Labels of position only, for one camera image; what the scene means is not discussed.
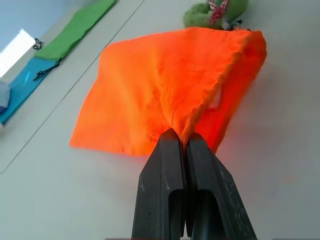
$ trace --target green stuffed toy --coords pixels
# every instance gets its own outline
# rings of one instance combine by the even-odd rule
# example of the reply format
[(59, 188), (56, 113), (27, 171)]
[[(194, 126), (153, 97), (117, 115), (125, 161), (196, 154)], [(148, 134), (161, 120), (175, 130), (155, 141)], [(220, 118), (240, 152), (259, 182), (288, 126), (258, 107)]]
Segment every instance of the green stuffed toy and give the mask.
[[(216, 0), (219, 6), (223, 0)], [(247, 8), (249, 0), (229, 0), (224, 16), (218, 19), (214, 24), (210, 24), (208, 19), (213, 11), (209, 3), (197, 3), (191, 7), (183, 16), (184, 27), (202, 27), (210, 29), (226, 29), (224, 26), (231, 25)]]

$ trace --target orange towel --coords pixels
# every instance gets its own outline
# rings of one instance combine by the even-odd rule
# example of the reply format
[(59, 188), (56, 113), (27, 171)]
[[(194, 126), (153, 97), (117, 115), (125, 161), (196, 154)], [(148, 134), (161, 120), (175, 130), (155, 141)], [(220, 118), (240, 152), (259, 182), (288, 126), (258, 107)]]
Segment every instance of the orange towel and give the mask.
[[(197, 132), (216, 152), (266, 56), (262, 33), (248, 30), (192, 27), (111, 44), (70, 145), (148, 155), (173, 128), (184, 147)], [(218, 107), (209, 108), (220, 89)]]

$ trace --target white table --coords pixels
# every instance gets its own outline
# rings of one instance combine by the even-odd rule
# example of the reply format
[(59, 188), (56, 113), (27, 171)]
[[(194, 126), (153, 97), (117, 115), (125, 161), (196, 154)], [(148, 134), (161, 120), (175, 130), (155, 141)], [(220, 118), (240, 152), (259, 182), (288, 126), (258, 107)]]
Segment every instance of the white table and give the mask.
[[(145, 0), (112, 41), (180, 29), (191, 2)], [(248, 27), (264, 33), (268, 57), (217, 156), (233, 175), (260, 240), (320, 237), (320, 1), (307, 3), (260, 0), (243, 17)], [(94, 34), (93, 46), (100, 33)], [(77, 48), (60, 68), (81, 56)], [(74, 64), (71, 70), (84, 74), (68, 83), (59, 101), (51, 102), (49, 114), (41, 115), (47, 108), (43, 103), (40, 128), (0, 174), (1, 239), (102, 240), (131, 235), (138, 176), (146, 158), (68, 146), (97, 76), (97, 62), (83, 69)], [(58, 71), (40, 85), (42, 97), (50, 91), (63, 95), (59, 89), (64, 84), (54, 84), (54, 74), (65, 79), (72, 74)]]

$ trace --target black string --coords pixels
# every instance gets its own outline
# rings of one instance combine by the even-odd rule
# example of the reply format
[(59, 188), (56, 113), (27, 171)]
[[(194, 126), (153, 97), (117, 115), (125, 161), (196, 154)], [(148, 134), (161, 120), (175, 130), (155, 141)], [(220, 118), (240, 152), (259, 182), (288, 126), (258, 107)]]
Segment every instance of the black string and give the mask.
[(35, 50), (40, 50), (42, 48), (43, 42), (40, 41), (38, 38), (35, 38), (35, 44), (32, 46), (33, 49)]
[(241, 25), (242, 25), (243, 21), (240, 19), (238, 21), (236, 21), (234, 24), (231, 24), (229, 29), (227, 29), (228, 31), (233, 31), (235, 30), (236, 28), (240, 28)]
[(52, 67), (50, 67), (50, 68), (48, 68), (48, 69), (46, 69), (46, 70), (39, 71), (39, 72), (36, 74), (36, 77), (35, 77), (35, 79), (33, 79), (33, 81), (36, 81), (36, 80), (38, 80), (39, 78), (42, 78), (42, 77), (45, 76), (46, 74), (50, 73), (53, 69), (57, 68), (57, 67), (60, 65), (60, 63), (61, 63), (61, 60), (62, 60), (62, 58), (59, 58), (58, 62), (57, 62), (54, 66), (52, 66)]

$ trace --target green cloth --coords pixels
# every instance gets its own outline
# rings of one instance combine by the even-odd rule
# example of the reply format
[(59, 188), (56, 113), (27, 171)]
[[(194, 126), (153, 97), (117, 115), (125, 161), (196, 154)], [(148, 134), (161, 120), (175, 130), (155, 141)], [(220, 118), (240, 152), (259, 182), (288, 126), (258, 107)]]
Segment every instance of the green cloth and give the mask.
[[(217, 5), (220, 5), (223, 0), (218, 0)], [(225, 19), (231, 24), (238, 18), (247, 8), (249, 0), (229, 0), (225, 12)], [(183, 24), (186, 28), (202, 27), (210, 29), (222, 29), (222, 18), (210, 25), (208, 19), (212, 14), (208, 3), (197, 3), (191, 7), (183, 16)]]
[(52, 42), (38, 50), (35, 57), (58, 60), (65, 58), (89, 30), (116, 3), (116, 0), (99, 0), (77, 11), (62, 32)]

